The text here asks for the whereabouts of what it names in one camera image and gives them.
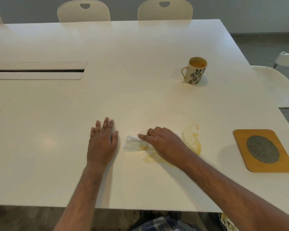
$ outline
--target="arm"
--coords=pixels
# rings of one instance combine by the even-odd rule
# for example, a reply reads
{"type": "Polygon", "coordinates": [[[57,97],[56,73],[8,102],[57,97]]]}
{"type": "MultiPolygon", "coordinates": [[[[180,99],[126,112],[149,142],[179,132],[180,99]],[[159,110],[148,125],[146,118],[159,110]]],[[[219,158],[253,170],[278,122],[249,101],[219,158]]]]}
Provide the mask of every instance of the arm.
{"type": "Polygon", "coordinates": [[[105,118],[102,129],[100,121],[91,128],[87,153],[87,165],[81,179],[64,210],[54,231],[90,230],[102,177],[111,162],[118,145],[118,132],[111,134],[114,121],[105,118]]]}
{"type": "Polygon", "coordinates": [[[289,215],[235,183],[194,154],[167,128],[149,129],[138,135],[158,154],[187,174],[240,231],[289,230],[289,215]]]}

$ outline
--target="mug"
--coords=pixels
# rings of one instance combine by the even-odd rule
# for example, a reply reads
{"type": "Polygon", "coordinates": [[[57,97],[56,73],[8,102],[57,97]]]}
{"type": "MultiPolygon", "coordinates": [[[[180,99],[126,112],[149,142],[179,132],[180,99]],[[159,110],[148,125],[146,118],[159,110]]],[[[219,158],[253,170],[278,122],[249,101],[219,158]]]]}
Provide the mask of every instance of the mug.
{"type": "Polygon", "coordinates": [[[199,83],[207,66],[208,63],[204,58],[194,57],[189,59],[188,65],[181,69],[184,81],[192,85],[199,83]]]}

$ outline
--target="orange liquid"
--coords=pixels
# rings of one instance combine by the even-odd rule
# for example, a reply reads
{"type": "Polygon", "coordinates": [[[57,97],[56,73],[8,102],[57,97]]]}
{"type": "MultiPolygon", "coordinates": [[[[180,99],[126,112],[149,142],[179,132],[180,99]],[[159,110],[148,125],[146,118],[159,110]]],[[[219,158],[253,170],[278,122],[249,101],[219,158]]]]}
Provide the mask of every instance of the orange liquid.
{"type": "Polygon", "coordinates": [[[190,65],[194,68],[203,68],[206,66],[203,62],[199,61],[191,62],[190,65]]]}

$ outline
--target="mug handle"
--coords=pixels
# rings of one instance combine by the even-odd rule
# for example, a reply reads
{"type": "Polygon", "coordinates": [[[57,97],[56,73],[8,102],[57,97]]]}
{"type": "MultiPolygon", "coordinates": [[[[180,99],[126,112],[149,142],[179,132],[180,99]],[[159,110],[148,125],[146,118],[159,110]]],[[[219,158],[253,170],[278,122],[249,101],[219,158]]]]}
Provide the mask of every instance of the mug handle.
{"type": "Polygon", "coordinates": [[[183,74],[183,70],[184,70],[184,69],[188,69],[188,66],[185,66],[185,67],[183,67],[183,68],[181,69],[181,74],[183,75],[184,79],[186,79],[185,75],[183,74]]]}

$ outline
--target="finger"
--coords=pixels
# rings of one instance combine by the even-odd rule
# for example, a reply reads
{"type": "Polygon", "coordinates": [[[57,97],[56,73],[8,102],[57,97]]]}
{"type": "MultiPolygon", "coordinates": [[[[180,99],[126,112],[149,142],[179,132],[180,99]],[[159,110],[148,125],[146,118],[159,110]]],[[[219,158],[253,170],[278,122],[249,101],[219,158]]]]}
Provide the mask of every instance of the finger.
{"type": "Polygon", "coordinates": [[[94,127],[91,127],[91,133],[90,133],[90,138],[94,136],[94,127]]]}
{"type": "Polygon", "coordinates": [[[105,134],[107,134],[107,135],[111,135],[111,133],[112,133],[112,128],[113,128],[113,125],[115,124],[115,121],[114,120],[110,120],[109,121],[109,124],[108,124],[108,126],[106,127],[106,130],[105,130],[105,134]]]}
{"type": "Polygon", "coordinates": [[[159,126],[155,127],[154,130],[156,130],[156,131],[158,131],[158,132],[162,132],[162,131],[163,131],[163,129],[160,128],[159,126]]]}
{"type": "Polygon", "coordinates": [[[105,132],[106,127],[108,126],[108,121],[109,121],[108,117],[105,117],[105,120],[104,120],[102,129],[101,129],[101,133],[104,133],[104,132],[105,132]]]}
{"type": "Polygon", "coordinates": [[[119,132],[118,131],[114,131],[112,134],[112,142],[111,142],[111,147],[112,148],[117,148],[118,146],[118,136],[119,136],[119,132]]]}
{"type": "Polygon", "coordinates": [[[101,124],[100,121],[97,120],[95,123],[94,136],[98,135],[100,131],[101,131],[101,124]]]}
{"type": "Polygon", "coordinates": [[[155,137],[158,135],[158,132],[156,130],[150,128],[150,129],[148,129],[147,135],[155,137]]]}
{"type": "Polygon", "coordinates": [[[171,130],[167,129],[166,127],[163,127],[163,130],[166,131],[166,132],[171,132],[171,130]]]}
{"type": "Polygon", "coordinates": [[[147,143],[150,143],[151,145],[153,145],[153,137],[149,136],[149,135],[142,135],[142,134],[138,134],[137,135],[139,139],[146,141],[147,143]]]}

